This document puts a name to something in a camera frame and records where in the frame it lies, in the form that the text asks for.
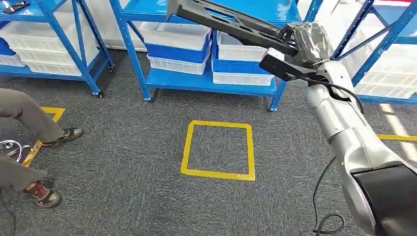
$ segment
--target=sneaker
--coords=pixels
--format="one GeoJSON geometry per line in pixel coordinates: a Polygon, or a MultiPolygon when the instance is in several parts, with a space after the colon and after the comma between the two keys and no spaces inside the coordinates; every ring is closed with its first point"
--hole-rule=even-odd
{"type": "Polygon", "coordinates": [[[63,129],[63,130],[64,130],[64,136],[52,142],[42,143],[42,145],[44,147],[54,148],[62,142],[68,142],[74,139],[78,139],[84,134],[84,130],[81,128],[70,128],[70,129],[63,129]]]}
{"type": "Polygon", "coordinates": [[[30,189],[25,189],[25,192],[32,195],[35,198],[36,204],[41,208],[56,207],[62,201],[62,195],[59,192],[46,188],[39,181],[30,189]]]}

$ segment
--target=yellow floor tape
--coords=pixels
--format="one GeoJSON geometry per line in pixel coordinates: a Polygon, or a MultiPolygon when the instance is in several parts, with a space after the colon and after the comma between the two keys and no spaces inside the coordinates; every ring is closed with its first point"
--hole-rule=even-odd
{"type": "Polygon", "coordinates": [[[380,139],[397,140],[397,141],[417,141],[417,136],[412,135],[395,135],[395,134],[377,134],[380,139]]]}
{"type": "MultiPolygon", "coordinates": [[[[55,107],[41,107],[41,109],[48,114],[54,114],[54,117],[52,120],[54,122],[58,122],[58,120],[62,117],[62,114],[65,111],[65,108],[55,108],[55,107]]],[[[26,159],[23,161],[23,165],[28,167],[35,156],[38,154],[39,149],[42,147],[42,142],[40,140],[37,140],[35,144],[33,145],[34,148],[29,152],[29,154],[26,156],[26,159]]]]}
{"type": "Polygon", "coordinates": [[[253,157],[253,140],[252,140],[252,127],[249,124],[244,123],[229,123],[229,122],[217,122],[217,121],[204,121],[193,120],[188,125],[187,137],[185,139],[184,154],[181,163],[181,173],[190,176],[211,177],[211,178],[227,178],[235,180],[255,180],[255,162],[253,157]],[[191,140],[193,137],[194,126],[219,126],[229,128],[244,128],[246,129],[246,142],[248,150],[248,174],[236,174],[216,171],[202,171],[188,169],[188,158],[190,156],[191,140]]]}

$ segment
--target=metal shelf frame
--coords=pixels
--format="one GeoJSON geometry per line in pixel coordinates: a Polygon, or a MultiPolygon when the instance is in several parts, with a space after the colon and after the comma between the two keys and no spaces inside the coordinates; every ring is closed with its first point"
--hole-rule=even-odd
{"type": "MultiPolygon", "coordinates": [[[[17,66],[6,66],[0,65],[0,75],[6,76],[19,76],[19,77],[29,77],[29,78],[44,78],[44,79],[60,79],[60,80],[76,80],[76,81],[85,81],[91,88],[93,95],[99,95],[100,89],[96,84],[96,80],[101,74],[102,70],[106,67],[109,70],[113,70],[114,63],[110,57],[109,52],[103,42],[103,39],[100,36],[100,33],[97,29],[97,26],[92,18],[92,15],[87,7],[87,4],[84,0],[71,0],[72,7],[74,12],[75,25],[78,35],[78,41],[80,45],[81,58],[78,56],[73,45],[69,41],[68,37],[65,35],[62,27],[58,23],[57,19],[54,16],[54,12],[61,7],[67,0],[32,0],[30,6],[21,11],[18,11],[14,14],[5,14],[0,13],[0,21],[23,21],[23,22],[43,22],[49,23],[51,28],[55,31],[58,38],[61,40],[63,45],[68,50],[68,53],[74,60],[75,64],[81,72],[81,76],[69,76],[69,75],[57,75],[57,74],[48,74],[48,73],[38,73],[32,72],[27,66],[17,67],[17,66]],[[81,23],[78,13],[78,5],[80,6],[90,28],[96,38],[98,45],[100,47],[100,52],[95,59],[90,64],[86,62],[86,53],[84,49],[83,34],[81,32],[81,23]],[[94,65],[100,60],[100,65],[97,66],[96,72],[91,75],[90,71],[94,65]]],[[[0,4],[3,7],[6,7],[6,4],[13,4],[14,1],[2,1],[0,4]]]]}
{"type": "MultiPolygon", "coordinates": [[[[405,6],[373,6],[374,0],[367,0],[362,8],[359,10],[359,13],[356,15],[354,21],[348,28],[346,34],[344,35],[339,46],[334,51],[332,58],[334,60],[341,60],[344,57],[350,55],[357,49],[363,47],[370,41],[381,36],[382,34],[387,33],[383,38],[377,48],[372,52],[368,57],[365,63],[360,67],[357,73],[352,78],[352,83],[356,86],[360,80],[364,77],[365,73],[368,72],[371,67],[376,63],[376,61],[381,57],[382,53],[394,44],[417,44],[417,36],[411,36],[407,34],[407,31],[404,33],[404,29],[417,30],[417,18],[415,18],[417,12],[417,1],[410,3],[408,7],[405,6]],[[379,31],[378,33],[371,36],[369,39],[363,41],[352,49],[348,50],[342,54],[347,43],[354,35],[355,31],[358,29],[360,23],[365,19],[369,14],[375,14],[378,19],[385,25],[385,28],[379,31]]],[[[411,96],[409,99],[402,98],[391,98],[391,97],[378,97],[378,96],[365,96],[358,95],[361,101],[363,102],[377,102],[377,103],[390,103],[390,104],[412,104],[417,105],[417,93],[411,96]]]]}
{"type": "MultiPolygon", "coordinates": [[[[139,30],[132,23],[133,21],[148,21],[148,22],[165,22],[166,18],[166,1],[165,5],[161,4],[164,1],[158,0],[131,0],[125,8],[122,8],[119,0],[109,0],[110,5],[112,6],[113,12],[117,24],[119,26],[120,32],[123,36],[124,43],[126,45],[127,52],[129,54],[133,70],[136,74],[139,86],[141,88],[143,97],[145,101],[151,101],[152,95],[149,92],[149,88],[158,88],[158,89],[180,89],[180,90],[193,90],[193,91],[206,91],[206,92],[220,92],[220,93],[230,93],[230,94],[241,94],[241,95],[252,95],[252,96],[269,96],[272,97],[272,102],[270,105],[271,111],[276,111],[278,102],[282,96],[282,93],[285,89],[286,82],[280,81],[276,84],[275,80],[272,80],[271,85],[268,86],[243,86],[243,85],[223,85],[223,84],[214,84],[212,82],[212,71],[210,60],[208,60],[205,72],[203,75],[192,75],[185,73],[178,73],[173,71],[151,69],[147,78],[145,78],[142,68],[140,66],[139,59],[137,57],[132,38],[130,36],[128,26],[137,34],[137,36],[144,42],[142,35],[139,30]]],[[[213,0],[219,4],[225,4],[228,7],[234,8],[239,6],[239,4],[245,5],[245,1],[240,0],[228,0],[220,2],[220,0],[213,0]]],[[[309,15],[309,20],[313,20],[318,12],[323,0],[313,0],[313,7],[310,8],[311,13],[309,15]]],[[[284,26],[289,22],[301,22],[297,10],[297,4],[295,0],[290,0],[288,3],[289,9],[285,12],[286,15],[279,18],[274,9],[271,7],[265,8],[263,12],[266,12],[265,15],[259,16],[254,15],[260,19],[263,19],[271,24],[277,26],[284,26]]],[[[242,12],[250,14],[250,10],[253,10],[253,6],[247,4],[247,6],[241,6],[241,9],[238,9],[242,12]]],[[[178,16],[171,16],[169,23],[181,23],[181,24],[193,24],[193,22],[186,20],[178,16]]]]}

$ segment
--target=gray carpet floor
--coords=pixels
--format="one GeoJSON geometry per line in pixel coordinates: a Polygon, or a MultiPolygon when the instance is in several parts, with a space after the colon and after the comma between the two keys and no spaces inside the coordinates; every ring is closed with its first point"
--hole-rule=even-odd
{"type": "MultiPolygon", "coordinates": [[[[42,149],[32,167],[48,171],[64,196],[54,209],[40,210],[23,193],[6,193],[17,214],[18,236],[312,236],[311,202],[318,176],[333,154],[305,105],[306,84],[291,82],[278,112],[269,98],[177,90],[153,90],[143,102],[124,51],[111,51],[117,66],[103,72],[106,97],[90,95],[83,82],[1,78],[0,87],[24,91],[42,106],[66,108],[59,124],[86,130],[79,140],[42,149]],[[255,181],[182,175],[179,172],[191,120],[244,122],[252,126],[255,181]]],[[[149,71],[145,54],[138,54],[149,71]]],[[[393,130],[377,104],[365,104],[377,133],[393,130]]],[[[417,134],[417,108],[395,106],[410,134],[417,134]]],[[[0,140],[33,142],[12,119],[0,119],[0,140]]],[[[399,142],[387,145],[405,156],[399,142]]],[[[243,129],[194,130],[189,168],[247,172],[243,129]]],[[[320,216],[343,215],[340,236],[365,236],[353,222],[336,168],[318,195],[320,216]]],[[[0,207],[0,236],[12,220],[0,207]]],[[[327,229],[339,222],[329,221],[327,229]]]]}

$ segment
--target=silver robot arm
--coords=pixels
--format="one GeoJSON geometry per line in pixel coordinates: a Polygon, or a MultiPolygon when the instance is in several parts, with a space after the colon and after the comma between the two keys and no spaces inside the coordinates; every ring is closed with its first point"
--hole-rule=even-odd
{"type": "MultiPolygon", "coordinates": [[[[341,63],[325,62],[317,71],[330,83],[353,91],[349,74],[341,63]]],[[[310,86],[306,96],[336,155],[350,212],[356,223],[370,234],[415,236],[417,169],[377,137],[355,100],[350,99],[350,102],[334,99],[328,88],[318,84],[310,86]]]]}

